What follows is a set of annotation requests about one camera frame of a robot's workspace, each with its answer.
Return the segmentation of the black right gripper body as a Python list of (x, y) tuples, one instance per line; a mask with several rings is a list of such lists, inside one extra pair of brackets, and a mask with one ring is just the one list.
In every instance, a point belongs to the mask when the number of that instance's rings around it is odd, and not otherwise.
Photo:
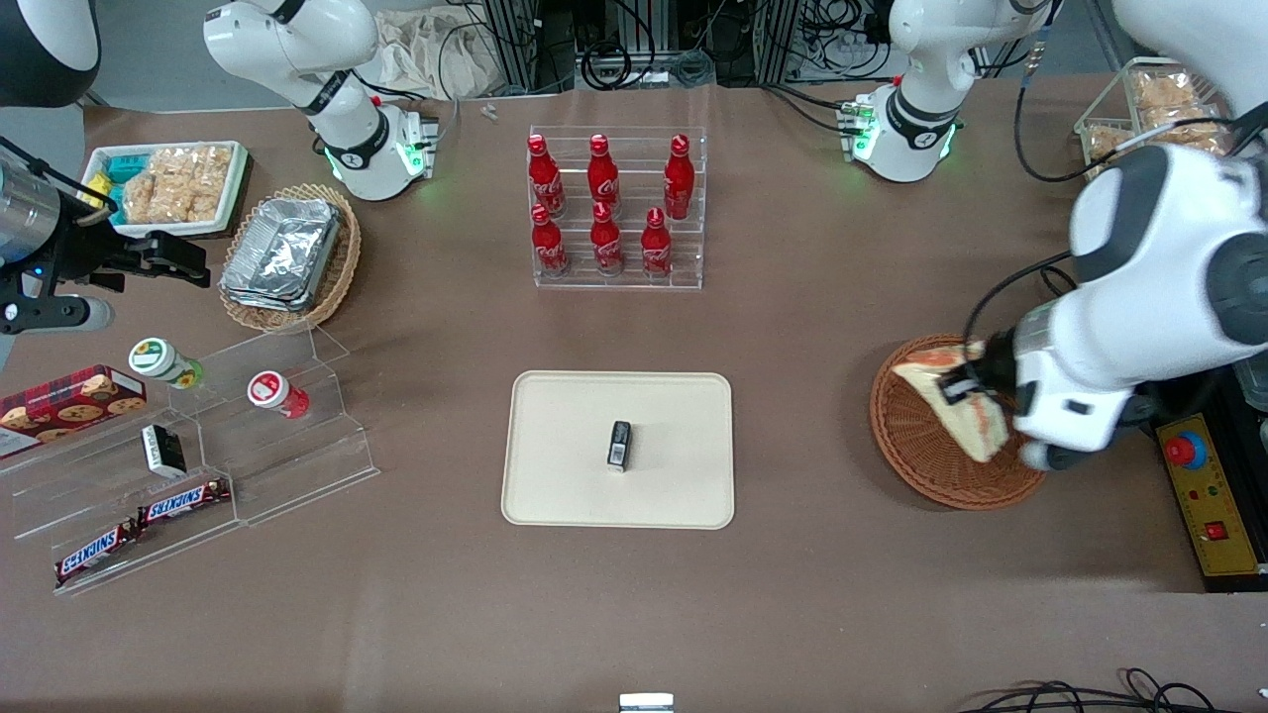
[(38, 293), (49, 296), (63, 280), (79, 280), (122, 292), (127, 275), (150, 277), (145, 247), (118, 233), (109, 222), (87, 227), (55, 223), (38, 249)]

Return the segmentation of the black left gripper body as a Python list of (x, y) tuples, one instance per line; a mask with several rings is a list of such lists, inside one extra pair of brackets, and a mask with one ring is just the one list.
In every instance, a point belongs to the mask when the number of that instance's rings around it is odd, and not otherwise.
[(984, 392), (1003, 398), (1006, 403), (1017, 402), (1014, 329), (997, 331), (987, 339), (980, 356), (975, 359), (975, 374)]

